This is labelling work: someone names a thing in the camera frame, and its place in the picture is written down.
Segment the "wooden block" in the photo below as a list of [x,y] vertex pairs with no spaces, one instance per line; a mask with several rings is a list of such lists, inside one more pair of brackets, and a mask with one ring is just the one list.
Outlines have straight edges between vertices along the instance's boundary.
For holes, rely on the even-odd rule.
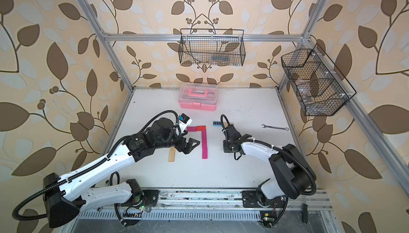
[[168,161],[169,162],[175,162],[175,154],[176,154],[176,149],[175,149],[175,147],[172,147],[170,150],[169,150],[169,156],[168,156]]

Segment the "magenta block bottom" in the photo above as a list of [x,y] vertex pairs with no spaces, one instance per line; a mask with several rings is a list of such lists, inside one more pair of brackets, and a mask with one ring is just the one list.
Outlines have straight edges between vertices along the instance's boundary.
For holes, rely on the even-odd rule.
[[202,149],[202,159],[207,159],[208,158],[208,149],[203,148]]

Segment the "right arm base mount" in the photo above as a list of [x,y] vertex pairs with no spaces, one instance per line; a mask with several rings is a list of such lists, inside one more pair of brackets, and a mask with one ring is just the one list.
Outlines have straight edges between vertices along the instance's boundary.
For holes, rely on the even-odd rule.
[[268,200],[262,195],[261,191],[257,190],[244,190],[242,194],[242,204],[244,208],[283,208],[284,197],[276,197],[272,200]]

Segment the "red block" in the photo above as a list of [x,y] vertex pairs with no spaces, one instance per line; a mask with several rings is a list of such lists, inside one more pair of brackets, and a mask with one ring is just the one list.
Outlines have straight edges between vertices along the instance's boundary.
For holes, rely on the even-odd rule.
[[203,126],[197,126],[197,127],[196,127],[196,130],[197,130],[197,131],[205,131],[205,130],[206,130],[206,126],[204,126],[204,125],[203,125]]

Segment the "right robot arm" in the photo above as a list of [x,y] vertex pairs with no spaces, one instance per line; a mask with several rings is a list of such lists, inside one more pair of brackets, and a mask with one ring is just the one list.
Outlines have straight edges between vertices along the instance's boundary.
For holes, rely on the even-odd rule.
[[232,153],[236,161],[247,155],[271,166],[273,177],[256,188],[262,206],[277,197],[295,200],[300,195],[316,194],[316,174],[297,147],[292,144],[279,147],[248,134],[242,135],[224,114],[220,116],[220,122],[225,153]]

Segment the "magenta block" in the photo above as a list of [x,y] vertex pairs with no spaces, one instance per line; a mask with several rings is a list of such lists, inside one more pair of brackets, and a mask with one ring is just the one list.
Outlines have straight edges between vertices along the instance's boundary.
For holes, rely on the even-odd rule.
[[207,131],[206,130],[202,130],[202,140],[207,140]]
[[197,128],[195,126],[188,126],[186,130],[187,132],[197,132]]
[[202,149],[202,159],[207,159],[208,158],[208,149],[203,148]]
[[208,149],[208,144],[207,144],[207,139],[206,138],[202,139],[202,149],[204,149],[204,150]]

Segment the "wooden block horizontal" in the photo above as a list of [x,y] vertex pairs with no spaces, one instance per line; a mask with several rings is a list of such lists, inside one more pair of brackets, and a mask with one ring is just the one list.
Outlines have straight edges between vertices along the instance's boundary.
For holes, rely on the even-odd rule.
[[223,125],[224,125],[224,127],[228,127],[229,125],[234,125],[234,124],[233,123],[229,124],[229,123],[224,122]]

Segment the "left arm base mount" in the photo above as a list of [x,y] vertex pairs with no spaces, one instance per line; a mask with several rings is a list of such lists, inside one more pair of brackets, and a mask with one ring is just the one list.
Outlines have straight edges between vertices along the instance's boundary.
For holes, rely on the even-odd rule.
[[118,205],[119,214],[124,217],[134,217],[143,211],[150,212],[150,210],[157,205],[158,200],[159,190],[142,190],[142,194],[131,197],[126,203]]

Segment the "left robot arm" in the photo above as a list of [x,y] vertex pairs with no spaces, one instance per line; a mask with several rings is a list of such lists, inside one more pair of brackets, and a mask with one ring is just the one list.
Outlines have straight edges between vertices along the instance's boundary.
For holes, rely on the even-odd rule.
[[17,205],[12,217],[18,221],[46,218],[50,228],[58,228],[88,209],[135,201],[143,191],[134,179],[114,186],[93,186],[157,149],[174,147],[184,154],[192,152],[200,144],[196,139],[185,137],[192,120],[185,114],[171,113],[175,116],[174,122],[165,118],[163,111],[138,133],[121,137],[110,152],[100,158],[62,176],[55,173],[46,176],[44,188]]

